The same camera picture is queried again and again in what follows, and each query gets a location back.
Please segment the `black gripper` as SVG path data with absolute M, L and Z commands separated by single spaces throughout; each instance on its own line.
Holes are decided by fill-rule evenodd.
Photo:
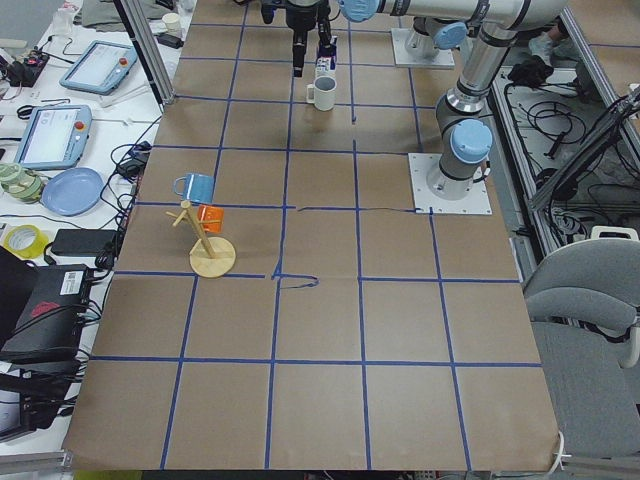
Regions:
M 262 0 L 260 13 L 265 24 L 272 24 L 275 12 L 285 11 L 286 25 L 293 31 L 292 39 L 292 71 L 295 78 L 301 78 L 307 51 L 307 32 L 318 28 L 318 52 L 331 53 L 333 50 L 330 22 L 330 6 L 328 1 L 321 0 Z

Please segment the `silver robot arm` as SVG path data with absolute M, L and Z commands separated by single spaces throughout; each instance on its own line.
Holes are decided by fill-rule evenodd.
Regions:
M 468 26 L 495 22 L 506 30 L 517 30 L 533 18 L 530 1 L 340 1 L 341 15 L 352 23 L 362 23 L 376 14 L 405 15 L 460 20 Z M 330 45 L 331 7 L 327 1 L 262 1 L 263 22 L 270 24 L 278 9 L 285 11 L 286 25 L 292 30 L 292 74 L 303 76 L 308 33 L 318 32 L 322 48 Z
M 406 8 L 415 17 L 464 20 L 479 28 L 456 85 L 437 104 L 443 153 L 427 175 L 435 194 L 448 199 L 466 195 L 493 144 L 478 116 L 499 67 L 518 32 L 543 26 L 565 6 L 564 1 L 413 1 Z

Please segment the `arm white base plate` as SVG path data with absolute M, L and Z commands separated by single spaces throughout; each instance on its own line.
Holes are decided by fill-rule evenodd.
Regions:
M 413 28 L 392 28 L 395 65 L 407 68 L 453 70 L 455 60 L 451 49 L 439 49 L 430 36 Z
M 440 170 L 440 154 L 409 153 L 414 210 L 421 214 L 491 215 L 486 182 L 478 167 L 466 180 L 452 180 Z

